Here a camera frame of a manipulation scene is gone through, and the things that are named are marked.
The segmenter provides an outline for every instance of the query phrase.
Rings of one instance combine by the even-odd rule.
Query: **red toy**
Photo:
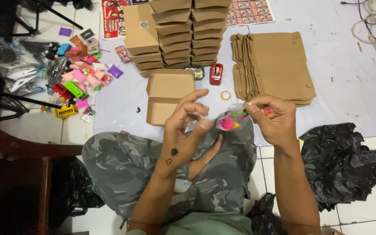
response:
[[[214,63],[210,69],[210,84],[220,86],[222,84],[223,65]]]
[[[70,99],[72,96],[72,93],[68,89],[66,89],[63,84],[56,83],[51,87],[51,89],[58,93],[60,97],[63,97],[65,99]]]

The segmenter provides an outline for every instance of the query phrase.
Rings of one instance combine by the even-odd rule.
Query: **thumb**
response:
[[[190,136],[188,136],[188,141],[197,146],[207,134],[207,132],[211,129],[211,127],[212,123],[209,119],[200,119],[194,130],[191,132]]]
[[[258,123],[260,127],[267,125],[271,120],[265,116],[263,110],[259,109],[258,106],[250,104],[246,107],[246,112]]]

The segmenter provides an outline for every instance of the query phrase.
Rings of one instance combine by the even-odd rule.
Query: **red tape dispenser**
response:
[[[210,69],[210,84],[220,86],[222,84],[223,65],[214,63]]]

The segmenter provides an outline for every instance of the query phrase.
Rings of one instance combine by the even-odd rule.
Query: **tattoo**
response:
[[[172,159],[168,159],[168,160],[166,160],[165,162],[166,162],[166,165],[169,166],[169,165],[172,163]]]
[[[170,151],[170,154],[172,155],[172,157],[178,156],[178,154],[179,154],[178,149],[173,148],[173,149]]]

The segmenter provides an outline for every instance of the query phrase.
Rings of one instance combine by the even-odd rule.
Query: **forearm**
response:
[[[275,192],[281,220],[285,223],[320,226],[314,194],[308,184],[297,144],[275,147]]]
[[[159,157],[152,177],[133,209],[133,219],[128,231],[144,230],[140,224],[156,227],[157,230],[160,228],[170,207],[175,180],[176,170],[170,170],[165,163],[165,157]]]

